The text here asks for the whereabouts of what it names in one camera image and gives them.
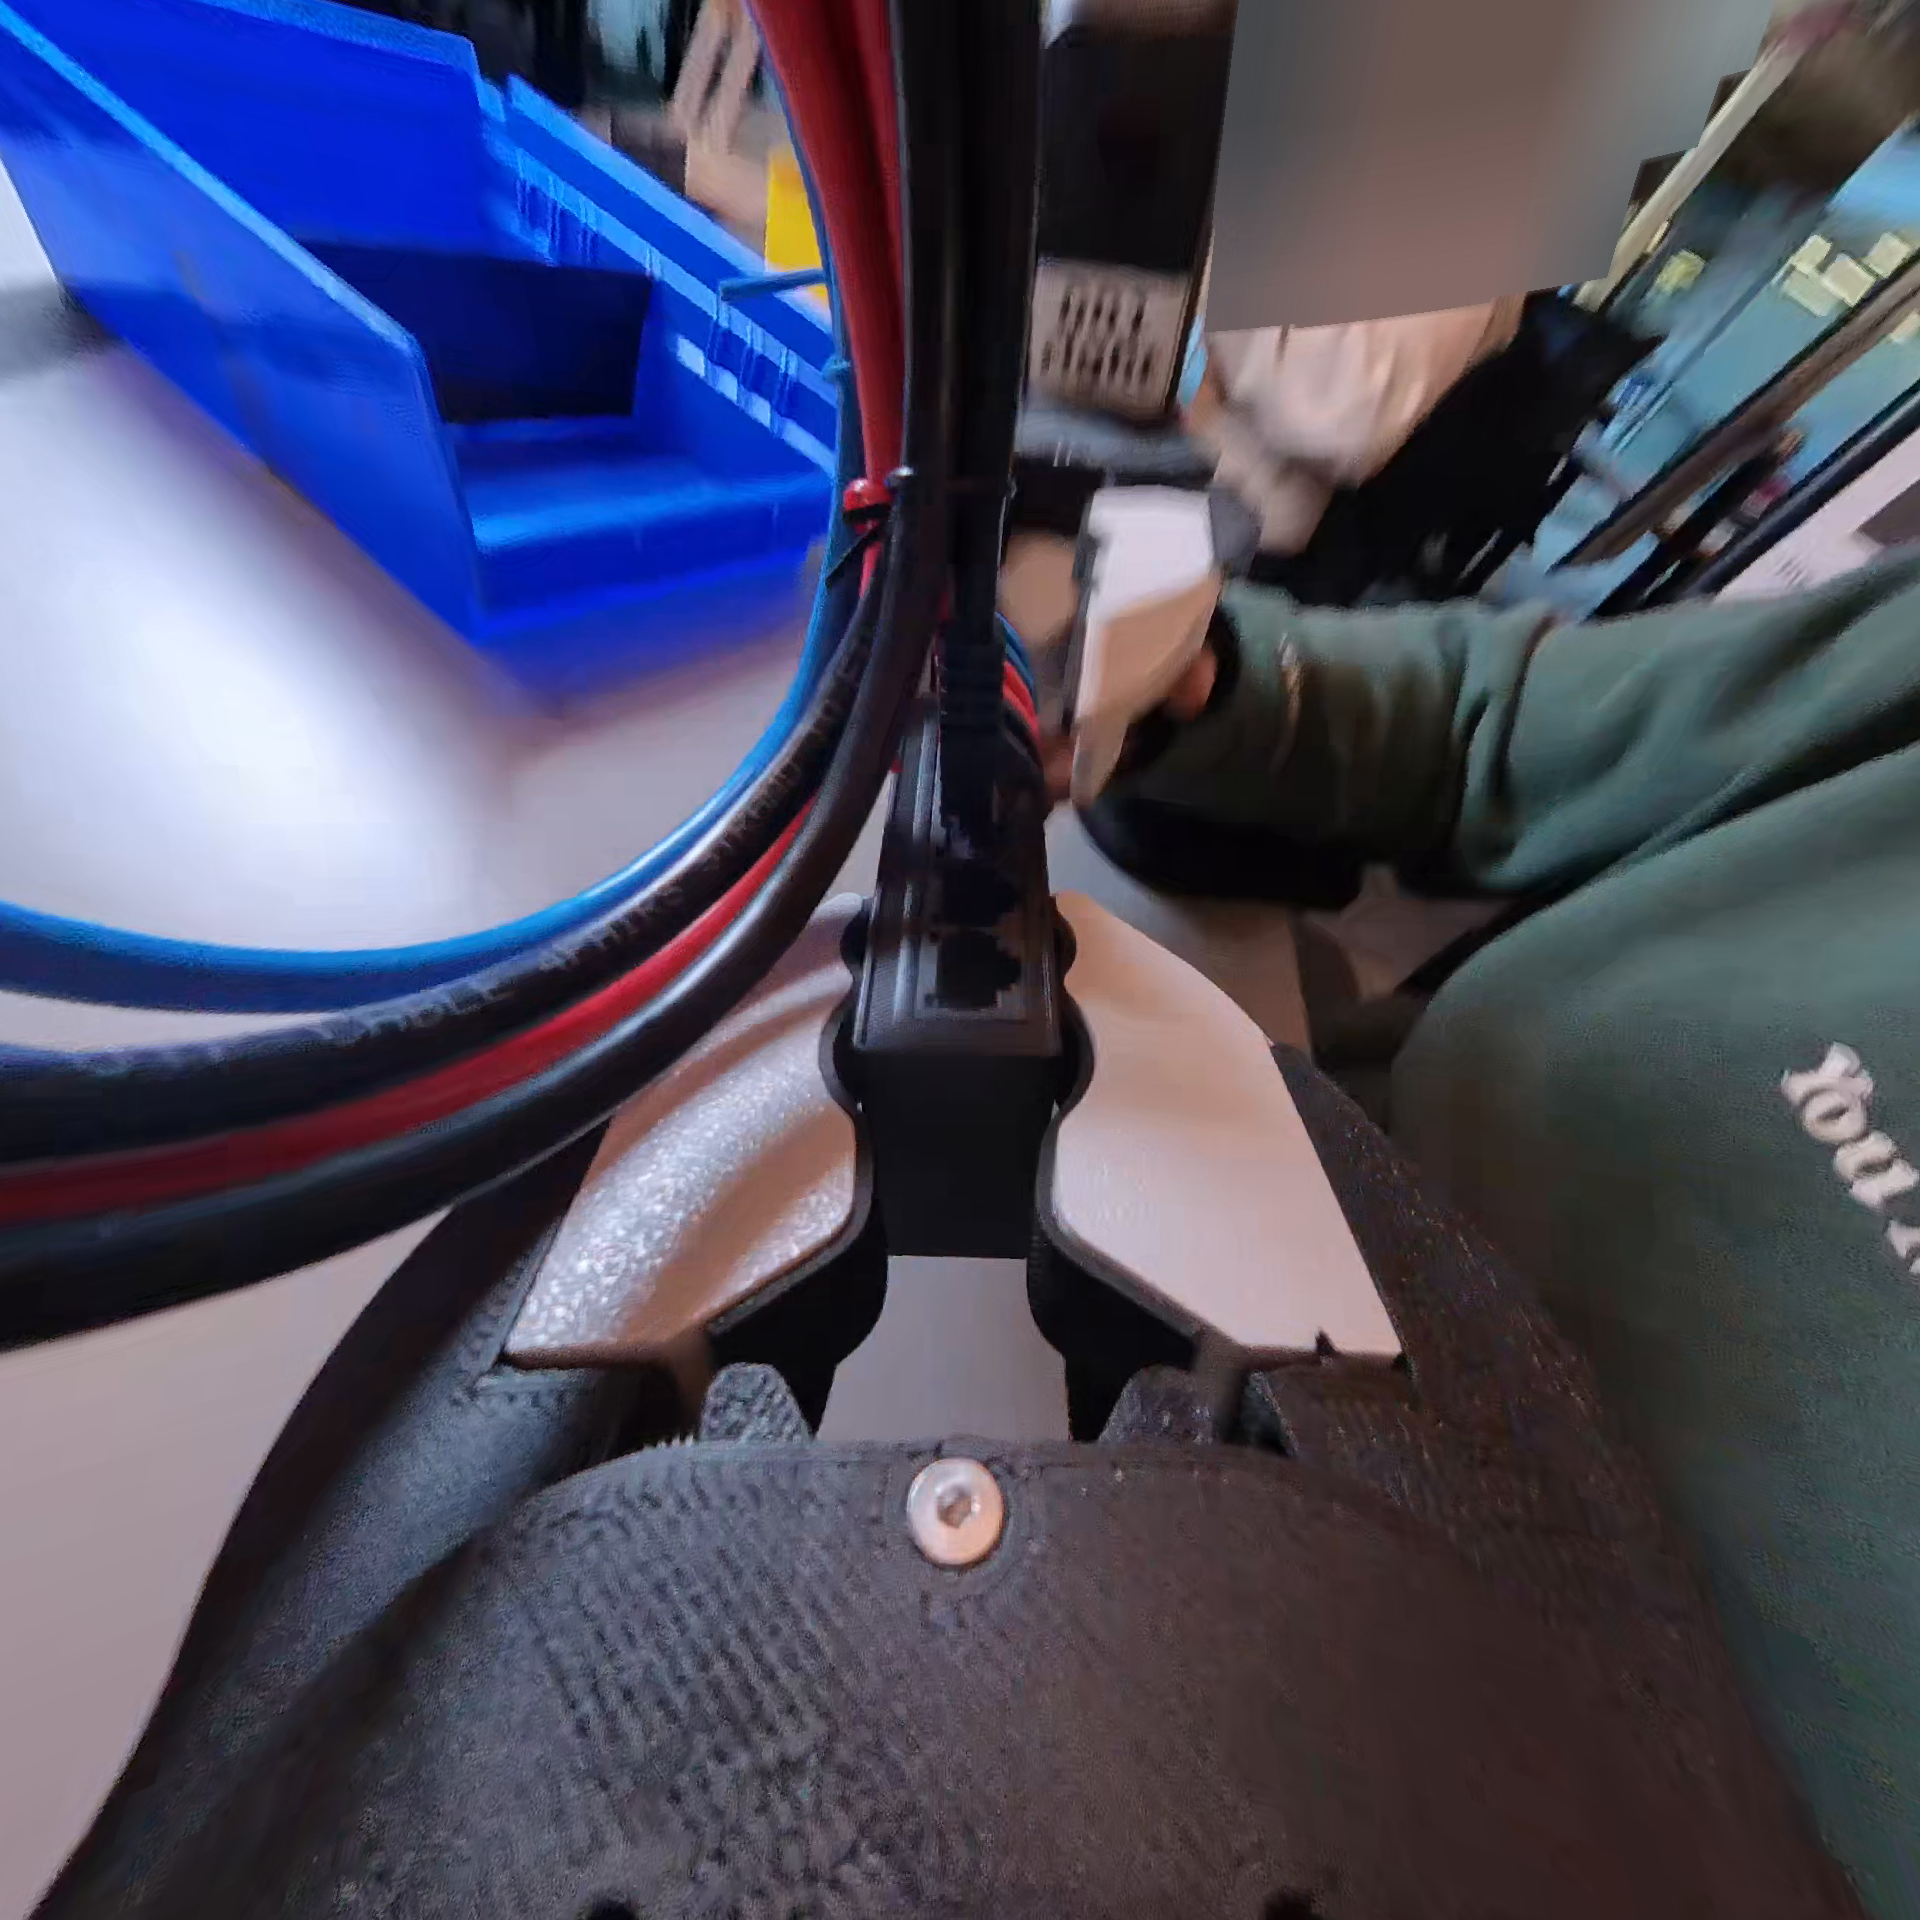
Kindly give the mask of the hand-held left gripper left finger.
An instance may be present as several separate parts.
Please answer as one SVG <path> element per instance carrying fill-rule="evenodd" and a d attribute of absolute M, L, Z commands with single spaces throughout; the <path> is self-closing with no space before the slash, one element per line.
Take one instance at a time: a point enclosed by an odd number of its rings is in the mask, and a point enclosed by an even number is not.
<path fill-rule="evenodd" d="M 834 1066 L 863 903 L 820 906 L 772 972 L 622 1107 L 534 1265 L 522 1371 L 774 1365 L 828 1388 L 879 1318 L 874 1157 Z"/>

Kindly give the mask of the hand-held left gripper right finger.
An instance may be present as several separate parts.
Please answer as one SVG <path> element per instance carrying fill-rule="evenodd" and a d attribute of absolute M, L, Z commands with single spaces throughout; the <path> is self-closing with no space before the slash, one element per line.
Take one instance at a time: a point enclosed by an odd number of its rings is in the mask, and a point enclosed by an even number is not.
<path fill-rule="evenodd" d="M 1086 1063 L 1042 1150 L 1054 1243 L 1202 1365 L 1398 1363 L 1400 1335 L 1261 1026 L 1095 898 L 1054 903 Z"/>

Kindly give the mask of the black ethernet switch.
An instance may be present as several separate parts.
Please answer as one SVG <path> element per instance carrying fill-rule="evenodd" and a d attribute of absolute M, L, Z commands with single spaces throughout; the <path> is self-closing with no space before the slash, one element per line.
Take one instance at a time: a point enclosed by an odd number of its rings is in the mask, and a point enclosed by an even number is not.
<path fill-rule="evenodd" d="M 1021 1259 L 1068 1076 L 1045 807 L 1019 783 L 984 855 L 944 821 L 940 717 L 908 722 L 840 1066 L 894 1258 Z"/>

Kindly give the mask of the yellow storage bin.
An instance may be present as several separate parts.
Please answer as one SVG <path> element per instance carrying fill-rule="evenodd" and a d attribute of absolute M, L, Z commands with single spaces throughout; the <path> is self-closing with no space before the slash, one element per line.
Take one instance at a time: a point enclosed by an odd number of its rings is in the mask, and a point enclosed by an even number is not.
<path fill-rule="evenodd" d="M 807 175 L 789 147 L 772 149 L 763 164 L 762 259 L 767 273 L 824 282 Z"/>

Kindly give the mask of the blue storage bin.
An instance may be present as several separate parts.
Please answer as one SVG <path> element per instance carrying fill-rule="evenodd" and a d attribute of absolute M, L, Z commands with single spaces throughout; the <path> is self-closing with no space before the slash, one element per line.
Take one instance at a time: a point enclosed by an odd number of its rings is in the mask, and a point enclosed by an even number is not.
<path fill-rule="evenodd" d="M 66 293 L 467 639 L 695 633 L 824 537 L 822 308 L 463 39 L 5 4 L 2 91 Z"/>

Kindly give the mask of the person's right forearm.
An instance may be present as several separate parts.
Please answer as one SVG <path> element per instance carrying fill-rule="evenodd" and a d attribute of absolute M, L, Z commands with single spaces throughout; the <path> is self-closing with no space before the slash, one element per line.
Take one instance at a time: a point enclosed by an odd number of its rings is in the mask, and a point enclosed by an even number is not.
<path fill-rule="evenodd" d="M 1115 804 L 1483 895 L 1573 890 L 1916 748 L 1916 549 L 1775 596 L 1565 621 L 1223 591 L 1213 689 Z"/>

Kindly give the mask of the person's right hand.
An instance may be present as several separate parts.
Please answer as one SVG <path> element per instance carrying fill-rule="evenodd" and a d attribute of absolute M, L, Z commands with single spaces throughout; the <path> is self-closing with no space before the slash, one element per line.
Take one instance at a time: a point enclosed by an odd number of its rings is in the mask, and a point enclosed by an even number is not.
<path fill-rule="evenodd" d="M 1062 644 L 1062 674 L 1042 713 L 1046 796 L 1096 801 L 1149 724 L 1187 722 L 1215 684 L 1221 582 L 1111 599 L 1088 587 Z"/>

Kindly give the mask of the person's beige trouser leg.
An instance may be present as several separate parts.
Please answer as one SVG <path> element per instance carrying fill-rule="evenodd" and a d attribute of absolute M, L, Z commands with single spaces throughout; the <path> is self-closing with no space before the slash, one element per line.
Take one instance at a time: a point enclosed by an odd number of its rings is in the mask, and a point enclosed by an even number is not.
<path fill-rule="evenodd" d="M 1384 468 L 1519 331 L 1524 295 L 1320 326 L 1205 329 L 1187 426 L 1261 546 L 1304 549 L 1338 493 Z"/>

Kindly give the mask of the person's green sweatshirt torso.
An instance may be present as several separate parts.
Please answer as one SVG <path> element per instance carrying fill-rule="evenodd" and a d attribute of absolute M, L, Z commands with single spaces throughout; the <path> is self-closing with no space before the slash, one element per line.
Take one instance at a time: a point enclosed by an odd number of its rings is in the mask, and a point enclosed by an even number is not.
<path fill-rule="evenodd" d="M 1461 877 L 1527 914 L 1394 1134 L 1588 1355 L 1820 1836 L 1916 1915 L 1916 751 Z"/>

